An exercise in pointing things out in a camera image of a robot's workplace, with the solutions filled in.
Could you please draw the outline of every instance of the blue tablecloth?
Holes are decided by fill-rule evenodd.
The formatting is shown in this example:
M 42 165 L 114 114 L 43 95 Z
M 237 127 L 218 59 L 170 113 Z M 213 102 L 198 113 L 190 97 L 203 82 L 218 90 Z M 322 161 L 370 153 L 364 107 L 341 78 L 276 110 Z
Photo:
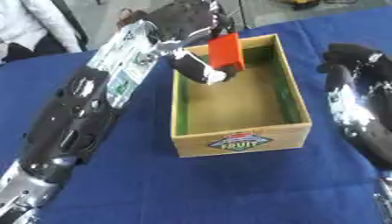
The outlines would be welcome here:
M 303 149 L 179 158 L 169 136 L 172 71 L 161 61 L 89 165 L 43 213 L 42 223 L 377 224 L 377 172 L 338 135 L 315 71 L 331 42 L 392 53 L 392 8 L 244 31 L 278 33 L 313 127 Z M 0 68 L 0 172 L 57 86 L 92 53 Z

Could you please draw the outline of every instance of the box label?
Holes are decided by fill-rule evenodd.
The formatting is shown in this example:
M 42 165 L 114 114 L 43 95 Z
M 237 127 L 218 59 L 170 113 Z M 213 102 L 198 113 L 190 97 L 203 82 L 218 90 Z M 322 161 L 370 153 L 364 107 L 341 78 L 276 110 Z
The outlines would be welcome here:
M 253 133 L 236 133 L 225 136 L 223 139 L 210 143 L 208 146 L 229 151 L 245 151 L 270 141 L 272 141 L 272 139 L 261 137 Z

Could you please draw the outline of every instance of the cable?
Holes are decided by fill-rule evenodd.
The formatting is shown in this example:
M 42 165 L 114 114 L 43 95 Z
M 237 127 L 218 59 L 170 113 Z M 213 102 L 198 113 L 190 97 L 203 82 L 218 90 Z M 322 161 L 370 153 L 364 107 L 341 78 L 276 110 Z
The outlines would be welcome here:
M 240 12 L 241 12 L 241 17 L 242 17 L 242 22 L 243 22 L 243 29 L 248 30 L 249 27 L 248 27 L 247 19 L 245 18 L 245 12 L 243 11 L 242 0 L 238 0 L 238 4 L 240 5 Z

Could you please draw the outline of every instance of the wooden box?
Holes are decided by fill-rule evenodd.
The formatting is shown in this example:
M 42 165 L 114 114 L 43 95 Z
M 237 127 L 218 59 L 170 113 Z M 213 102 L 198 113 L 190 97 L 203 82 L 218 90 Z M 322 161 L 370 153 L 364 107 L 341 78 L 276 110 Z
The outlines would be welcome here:
M 181 157 L 302 147 L 312 126 L 277 35 L 243 38 L 245 71 L 212 86 L 174 74 L 171 138 Z M 208 46 L 188 48 L 208 61 Z

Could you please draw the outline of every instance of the floor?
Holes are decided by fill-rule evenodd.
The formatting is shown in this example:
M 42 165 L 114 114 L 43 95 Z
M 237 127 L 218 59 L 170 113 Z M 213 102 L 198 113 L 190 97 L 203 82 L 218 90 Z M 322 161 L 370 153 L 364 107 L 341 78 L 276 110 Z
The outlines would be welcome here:
M 88 47 L 96 49 L 105 43 L 116 31 L 116 20 L 119 10 L 153 11 L 172 0 L 66 0 L 75 16 L 80 20 L 87 35 L 90 37 Z M 345 11 L 357 11 L 392 4 L 392 0 L 358 0 L 355 4 L 326 4 L 310 9 L 294 11 L 291 7 L 278 0 L 242 0 L 246 19 L 250 27 L 282 23 L 295 19 L 313 18 Z M 227 12 L 233 12 L 238 26 L 242 26 L 238 0 L 220 0 Z

